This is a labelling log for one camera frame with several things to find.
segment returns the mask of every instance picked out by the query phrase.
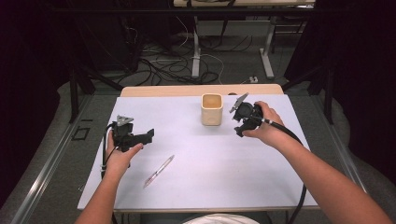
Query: finger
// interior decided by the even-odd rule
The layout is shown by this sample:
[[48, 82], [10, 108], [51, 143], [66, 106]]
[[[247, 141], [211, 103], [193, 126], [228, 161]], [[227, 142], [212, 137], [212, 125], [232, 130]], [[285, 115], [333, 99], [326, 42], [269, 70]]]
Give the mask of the finger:
[[255, 137], [254, 130], [244, 130], [242, 131], [242, 135], [245, 137]]
[[269, 115], [271, 113], [271, 109], [270, 106], [263, 102], [263, 101], [258, 101], [255, 103], [256, 105], [259, 105], [262, 108], [262, 114], [265, 115]]
[[129, 150], [124, 153], [126, 153], [128, 155], [128, 157], [130, 157], [130, 159], [131, 159], [142, 148], [143, 148], [143, 144], [139, 143], [134, 147], [130, 147]]

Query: dark background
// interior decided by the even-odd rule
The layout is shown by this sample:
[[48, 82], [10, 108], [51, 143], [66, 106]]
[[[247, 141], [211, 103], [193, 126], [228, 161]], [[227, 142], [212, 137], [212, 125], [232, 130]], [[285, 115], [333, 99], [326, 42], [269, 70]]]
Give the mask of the dark background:
[[[294, 80], [331, 58], [334, 98], [351, 126], [350, 150], [396, 183], [396, 17], [390, 1], [348, 3], [354, 5], [346, 16], [327, 14], [309, 20], [285, 77]], [[52, 4], [70, 6], [66, 1]], [[344, 6], [344, 1], [317, 1], [321, 8]], [[114, 58], [95, 54], [103, 51], [96, 50], [100, 46], [85, 35], [94, 32], [123, 63], [130, 64], [134, 57], [134, 46], [125, 45], [119, 20], [87, 20], [92, 31], [84, 33], [80, 31], [85, 23], [54, 16], [43, 8], [40, 1], [0, 3], [1, 205], [35, 155], [59, 104], [57, 89], [68, 81], [75, 62], [92, 69], [118, 69]], [[169, 44], [168, 32], [162, 30], [163, 36], [151, 32], [146, 30], [149, 38]], [[318, 74], [309, 80], [325, 86], [322, 77]]]

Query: gray carpet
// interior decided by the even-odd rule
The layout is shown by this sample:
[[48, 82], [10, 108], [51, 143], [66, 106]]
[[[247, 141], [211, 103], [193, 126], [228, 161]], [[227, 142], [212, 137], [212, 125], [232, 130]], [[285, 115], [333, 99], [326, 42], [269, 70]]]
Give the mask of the gray carpet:
[[[241, 39], [225, 39], [224, 48], [232, 47], [239, 43]], [[297, 35], [283, 35], [276, 39], [276, 52], [270, 55], [276, 78], [268, 80], [265, 78], [261, 59], [257, 46], [262, 45], [262, 39], [254, 39], [248, 50], [241, 52], [210, 52], [210, 55], [221, 59], [206, 56], [205, 61], [210, 71], [221, 73], [220, 81], [223, 84], [242, 83], [250, 76], [257, 76], [259, 83], [279, 83], [283, 84], [286, 80], [282, 77], [290, 56], [293, 53], [294, 46], [298, 41]], [[145, 75], [133, 75], [126, 77], [121, 84], [125, 86], [134, 85], [144, 80]], [[94, 81], [97, 87], [97, 93], [90, 97], [90, 102], [82, 116], [76, 123], [79, 132], [73, 133], [75, 140], [67, 142], [66, 150], [62, 155], [59, 165], [56, 167], [50, 182], [45, 188], [38, 203], [30, 214], [29, 223], [73, 223], [79, 215], [77, 204], [81, 191], [78, 190], [87, 180], [89, 171], [92, 168], [93, 158], [98, 149], [103, 131], [107, 126], [108, 118], [115, 104], [115, 99], [119, 92], [111, 90], [107, 85]], [[176, 81], [163, 80], [161, 85], [179, 85]], [[340, 171], [343, 171], [342, 165], [336, 153], [333, 150], [333, 142], [328, 135], [328, 130], [320, 118], [320, 114], [315, 109], [312, 97], [306, 94], [306, 83], [297, 85], [286, 93], [290, 96], [297, 117], [303, 127], [304, 134], [312, 151], [319, 155], [323, 160], [328, 162]], [[59, 144], [68, 126], [70, 118], [70, 100], [69, 89], [67, 84], [59, 89], [61, 94], [61, 103], [55, 119], [49, 127], [48, 133], [43, 139], [40, 148], [29, 165], [28, 170], [21, 179], [19, 185], [14, 189], [8, 198], [6, 204], [0, 211], [0, 222], [11, 223], [16, 215], [23, 200], [29, 190], [35, 183], [43, 165]], [[342, 108], [336, 102], [333, 107], [333, 117], [335, 129], [340, 135], [342, 142], [347, 145], [349, 127], [345, 119]], [[373, 167], [365, 164], [357, 158], [354, 158], [358, 171], [361, 174], [364, 185], [373, 198], [387, 211], [387, 213], [396, 221], [396, 189], [395, 186], [377, 172]], [[284, 212], [270, 212], [270, 217], [274, 223], [284, 223]], [[129, 218], [129, 223], [139, 223], [139, 215], [125, 215], [124, 219]], [[295, 223], [330, 223], [320, 210], [303, 210], [297, 217]]]

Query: silver pen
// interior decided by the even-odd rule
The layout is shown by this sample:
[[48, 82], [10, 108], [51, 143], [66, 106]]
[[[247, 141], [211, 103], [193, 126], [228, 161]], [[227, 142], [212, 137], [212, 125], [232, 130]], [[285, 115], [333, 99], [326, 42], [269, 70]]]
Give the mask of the silver pen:
[[175, 155], [169, 157], [168, 160], [166, 160], [163, 165], [158, 169], [154, 174], [152, 174], [146, 181], [145, 181], [145, 187], [147, 187], [162, 171], [165, 169], [165, 167], [172, 161], [172, 159], [175, 157]]

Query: gray floor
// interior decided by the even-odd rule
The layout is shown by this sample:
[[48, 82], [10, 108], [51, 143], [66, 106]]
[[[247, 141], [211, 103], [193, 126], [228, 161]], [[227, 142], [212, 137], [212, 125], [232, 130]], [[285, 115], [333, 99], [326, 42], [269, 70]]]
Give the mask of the gray floor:
[[[222, 48], [231, 49], [242, 39], [243, 37], [227, 37], [224, 39], [225, 45]], [[263, 39], [253, 38], [250, 47], [243, 51], [216, 52], [203, 50], [203, 54], [210, 55], [203, 57], [209, 70], [220, 74], [220, 79], [210, 84], [244, 83], [251, 76], [258, 77], [259, 83], [285, 83], [286, 80], [283, 78], [283, 73], [298, 39], [298, 35], [280, 35], [276, 37], [275, 53], [270, 55], [270, 61], [276, 74], [276, 78], [273, 80], [265, 77], [259, 57], [258, 48], [262, 47]], [[248, 41], [238, 48], [243, 49], [246, 46], [248, 46]], [[179, 48], [178, 46], [175, 46], [175, 49], [183, 52], [189, 51], [188, 48]], [[146, 51], [145, 54], [150, 54], [151, 52], [153, 51]], [[189, 61], [188, 66], [191, 66], [191, 53], [188, 55], [189, 57], [186, 56]], [[170, 58], [161, 56], [159, 59], [169, 60]], [[145, 66], [141, 65], [139, 69], [144, 70]], [[175, 73], [187, 75], [189, 71], [183, 70]], [[106, 75], [114, 78], [118, 76], [115, 73], [106, 73]], [[144, 80], [146, 76], [147, 73], [145, 75], [128, 76], [121, 81], [121, 84], [133, 86]], [[101, 82], [94, 81], [94, 83], [98, 91], [93, 96], [83, 97], [81, 95], [82, 113], [72, 125], [68, 124], [71, 114], [68, 84], [63, 85], [59, 89], [61, 102], [55, 119], [51, 123], [42, 144], [20, 183], [2, 207], [0, 211], [1, 223], [11, 223], [12, 220], [15, 223], [19, 223], [19, 220], [24, 220], [27, 223], [72, 223], [79, 215], [77, 210], [77, 203], [81, 195], [79, 188], [85, 183], [89, 175], [103, 130], [107, 125], [115, 99], [120, 94]], [[182, 83], [174, 80], [163, 80], [161, 83], [161, 85], [180, 84]], [[307, 83], [302, 83], [286, 93], [290, 96], [311, 149], [323, 160], [343, 172], [339, 157], [334, 152], [334, 145], [329, 136], [329, 131], [323, 125], [320, 113], [314, 112], [316, 111], [314, 100], [305, 91], [306, 85]], [[342, 107], [336, 102], [333, 104], [333, 117], [335, 120], [334, 128], [340, 136], [341, 142], [346, 146], [349, 127], [342, 113]], [[85, 140], [77, 140], [81, 134], [77, 130], [88, 129], [87, 138]], [[70, 135], [70, 138], [63, 139], [65, 135]], [[59, 147], [64, 150], [59, 155], [53, 156], [54, 151]], [[54, 157], [57, 162], [50, 163], [49, 159]], [[396, 221], [395, 186], [371, 166], [357, 158], [353, 159], [367, 191]], [[43, 174], [43, 167], [50, 165], [54, 168], [53, 172]], [[40, 190], [37, 190], [34, 188], [35, 181], [42, 175], [46, 175], [49, 182], [42, 186]], [[34, 203], [27, 203], [26, 197], [29, 192], [35, 190], [39, 192], [36, 195], [37, 200]], [[284, 223], [284, 212], [271, 211], [270, 216], [274, 223]], [[129, 223], [139, 223], [138, 214], [125, 215], [124, 219], [127, 220], [128, 218]], [[320, 210], [303, 210], [295, 223], [330, 223], [330, 221]]]

